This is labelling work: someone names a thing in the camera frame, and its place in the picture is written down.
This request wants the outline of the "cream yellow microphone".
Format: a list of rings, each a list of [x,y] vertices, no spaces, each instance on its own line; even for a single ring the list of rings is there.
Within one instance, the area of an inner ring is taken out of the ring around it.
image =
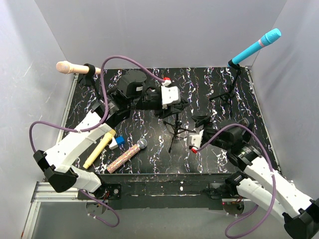
[[[107,132],[103,138],[100,140],[99,144],[96,146],[96,148],[93,150],[93,152],[89,155],[87,160],[85,161],[83,167],[85,169],[88,169],[93,162],[96,160],[98,155],[104,150],[104,148],[107,146],[107,144],[112,141],[113,137],[115,136],[116,132],[114,129]]]

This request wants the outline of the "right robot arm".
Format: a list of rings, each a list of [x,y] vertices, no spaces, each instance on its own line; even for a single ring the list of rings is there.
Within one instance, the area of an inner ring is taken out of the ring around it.
[[[254,119],[226,120],[213,127],[210,116],[193,116],[195,132],[187,138],[194,153],[208,145],[226,151],[239,171],[225,180],[226,194],[251,200],[283,223],[293,239],[311,239],[319,232],[319,201],[297,189],[272,168],[264,148],[257,150],[249,141]]]

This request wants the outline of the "cyan blue microphone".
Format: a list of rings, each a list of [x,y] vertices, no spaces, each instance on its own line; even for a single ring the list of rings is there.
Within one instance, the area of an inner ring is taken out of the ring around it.
[[[265,33],[258,41],[256,41],[255,43],[250,45],[248,48],[246,48],[244,51],[239,53],[237,56],[232,58],[228,62],[228,66],[236,68],[236,65],[238,65],[240,62],[250,57],[254,53],[258,52],[262,48],[274,43],[276,40],[278,40],[281,37],[281,35],[282,35],[281,31],[278,28],[272,29],[271,31]]]

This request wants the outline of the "black tripod shock-mount stand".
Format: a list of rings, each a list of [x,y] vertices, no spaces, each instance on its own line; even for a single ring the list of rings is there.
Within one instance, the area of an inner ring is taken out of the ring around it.
[[[179,114],[176,113],[175,114],[175,120],[174,120],[174,124],[171,124],[167,121],[163,121],[164,125],[167,126],[171,126],[171,128],[173,129],[173,136],[172,136],[172,139],[171,139],[171,143],[170,143],[170,147],[169,147],[169,150],[168,152],[171,153],[171,150],[172,150],[172,145],[175,141],[175,139],[177,138],[177,136],[181,133],[184,133],[184,132],[195,132],[194,130],[190,130],[190,129],[186,129],[186,128],[183,128],[181,125],[182,125],[182,122],[179,120]]]

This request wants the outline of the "glitter rhinestone microphone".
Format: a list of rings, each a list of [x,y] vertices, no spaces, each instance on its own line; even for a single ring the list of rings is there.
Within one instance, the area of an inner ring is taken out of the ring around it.
[[[107,171],[112,174],[118,168],[120,168],[125,162],[130,160],[135,154],[147,147],[147,141],[145,138],[140,138],[136,144],[125,151],[121,156],[119,156],[115,161],[107,166]]]

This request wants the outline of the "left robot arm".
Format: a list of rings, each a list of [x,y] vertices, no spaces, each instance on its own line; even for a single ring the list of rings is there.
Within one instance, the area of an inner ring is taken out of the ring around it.
[[[115,136],[115,127],[130,117],[132,110],[154,111],[159,119],[181,112],[188,106],[177,86],[166,78],[159,87],[147,85],[146,74],[129,70],[107,91],[107,100],[96,102],[84,119],[52,148],[34,153],[33,158],[57,193],[74,187],[95,199],[105,196],[106,187],[94,172],[76,168],[73,162],[100,137]]]

